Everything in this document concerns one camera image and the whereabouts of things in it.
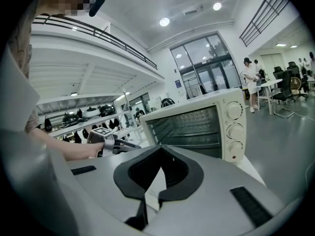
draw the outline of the metal railing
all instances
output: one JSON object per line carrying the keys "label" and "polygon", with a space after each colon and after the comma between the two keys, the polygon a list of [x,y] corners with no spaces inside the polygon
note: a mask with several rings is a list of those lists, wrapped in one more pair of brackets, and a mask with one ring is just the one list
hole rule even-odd
{"label": "metal railing", "polygon": [[279,16],[289,0],[264,0],[256,14],[240,35],[247,47]]}
{"label": "metal railing", "polygon": [[149,58],[144,56],[142,53],[131,47],[130,45],[124,43],[120,39],[116,38],[115,36],[105,32],[104,30],[101,30],[97,27],[91,26],[89,24],[83,23],[81,21],[68,18],[62,15],[53,15],[50,16],[48,14],[42,14],[35,18],[33,24],[40,24],[40,25],[51,25],[56,27],[62,27],[73,31],[79,31],[85,34],[88,34],[90,36],[102,39],[108,43],[111,43],[124,51],[134,55],[135,57],[141,59],[148,65],[152,66],[156,70],[157,65],[152,62]]}

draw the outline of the white ceiling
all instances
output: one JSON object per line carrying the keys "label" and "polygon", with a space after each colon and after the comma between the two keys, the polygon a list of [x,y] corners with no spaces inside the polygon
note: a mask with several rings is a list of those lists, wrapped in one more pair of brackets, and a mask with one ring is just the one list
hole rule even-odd
{"label": "white ceiling", "polygon": [[[216,2],[222,3],[219,11],[213,10]],[[121,27],[127,28],[146,47],[152,47],[183,31],[231,20],[236,2],[237,0],[106,0],[101,11]],[[184,12],[195,9],[198,10],[197,13],[184,15]],[[161,27],[159,21],[164,17],[170,19],[170,24]]]}
{"label": "white ceiling", "polygon": [[41,99],[79,94],[135,93],[155,83],[154,77],[129,66],[59,49],[34,48],[30,83]]}
{"label": "white ceiling", "polygon": [[[259,49],[289,49],[291,45],[301,45],[313,38],[312,33],[305,22],[299,17],[279,32],[276,36],[262,45]],[[278,47],[276,44],[286,44],[285,47]]]}

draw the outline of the white beam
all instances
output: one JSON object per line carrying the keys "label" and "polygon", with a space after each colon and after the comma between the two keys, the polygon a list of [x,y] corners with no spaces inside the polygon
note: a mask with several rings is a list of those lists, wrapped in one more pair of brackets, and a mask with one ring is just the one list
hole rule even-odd
{"label": "white beam", "polygon": [[109,119],[121,116],[123,114],[128,114],[128,113],[130,113],[130,111],[120,112],[119,114],[115,114],[115,115],[111,115],[111,116],[105,116],[105,117],[102,117],[102,118],[89,120],[89,121],[82,122],[82,123],[79,123],[77,125],[74,125],[74,126],[71,126],[71,127],[68,127],[68,128],[64,128],[64,129],[57,130],[55,132],[51,132],[49,135],[52,136],[52,137],[62,136],[62,135],[68,134],[70,132],[75,132],[75,131],[81,130],[81,129],[87,127],[87,126],[91,126],[91,125],[96,124],[98,122],[109,120]]}
{"label": "white beam", "polygon": [[88,81],[90,75],[92,74],[94,68],[95,68],[95,64],[94,63],[89,63],[88,68],[86,69],[86,71],[85,71],[85,73],[83,75],[82,82],[81,82],[81,85],[80,85],[78,93],[82,93],[82,91],[83,91],[83,89],[85,87],[85,84]]}
{"label": "white beam", "polygon": [[90,97],[102,97],[102,96],[121,96],[123,95],[122,92],[110,92],[110,93],[86,93],[80,94],[77,96],[61,96],[56,98],[49,98],[49,99],[42,99],[39,100],[37,105],[49,103],[49,102],[56,102],[62,100],[72,100],[72,99],[80,99],[80,98],[90,98]]}

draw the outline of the gray floor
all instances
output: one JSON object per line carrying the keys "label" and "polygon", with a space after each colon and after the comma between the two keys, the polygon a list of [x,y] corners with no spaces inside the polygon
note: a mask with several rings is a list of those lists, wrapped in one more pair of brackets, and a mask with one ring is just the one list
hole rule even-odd
{"label": "gray floor", "polygon": [[[315,119],[314,96],[310,96],[307,102],[304,99],[292,102],[289,108],[300,109],[297,114]],[[269,115],[266,104],[254,114],[247,108],[246,114],[247,158],[267,187],[285,204],[302,197],[307,190],[305,170],[315,158],[315,122],[296,115],[289,119]],[[310,167],[308,179],[314,168]]]}

